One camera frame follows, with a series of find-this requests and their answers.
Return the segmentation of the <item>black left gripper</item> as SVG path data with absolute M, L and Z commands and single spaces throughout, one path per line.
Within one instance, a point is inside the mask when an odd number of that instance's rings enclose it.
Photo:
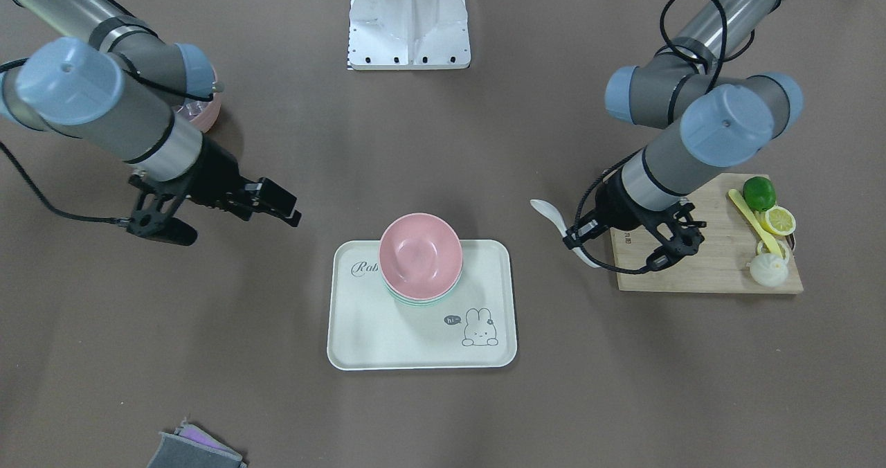
M 590 191 L 594 194 L 594 207 L 588 213 L 588 222 L 573 224 L 563 232 L 567 249 L 578 249 L 612 228 L 633 231 L 643 227 L 652 231 L 658 227 L 658 212 L 641 207 L 630 197 L 623 174 L 595 182 Z

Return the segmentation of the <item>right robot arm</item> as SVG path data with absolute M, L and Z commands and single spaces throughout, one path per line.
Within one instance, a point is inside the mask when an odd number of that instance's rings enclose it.
M 2 67 L 2 114 L 23 127 L 95 144 L 133 168 L 130 234 L 192 233 L 175 218 L 184 201 L 247 221 L 256 213 L 300 222 L 296 197 L 268 178 L 241 176 L 237 159 L 186 116 L 221 92 L 210 60 L 167 43 L 114 0 L 12 0 L 60 38 Z

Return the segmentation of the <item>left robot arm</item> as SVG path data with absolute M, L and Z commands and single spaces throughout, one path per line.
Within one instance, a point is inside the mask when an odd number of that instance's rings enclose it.
M 661 129 L 659 136 L 596 186 L 595 205 L 567 229 L 576 249 L 610 229 L 645 228 L 660 250 L 693 255 L 704 222 L 689 194 L 778 138 L 802 112 L 788 75 L 728 80 L 723 65 L 783 0 L 709 0 L 645 67 L 624 67 L 608 81 L 608 114 Z

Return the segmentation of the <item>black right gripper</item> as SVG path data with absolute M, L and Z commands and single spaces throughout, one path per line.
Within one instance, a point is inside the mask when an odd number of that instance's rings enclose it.
M 203 138 L 197 160 L 183 173 L 189 199 L 197 205 L 232 213 L 249 221 L 265 213 L 298 227 L 297 197 L 270 178 L 252 182 L 241 176 L 235 157 L 210 138 Z

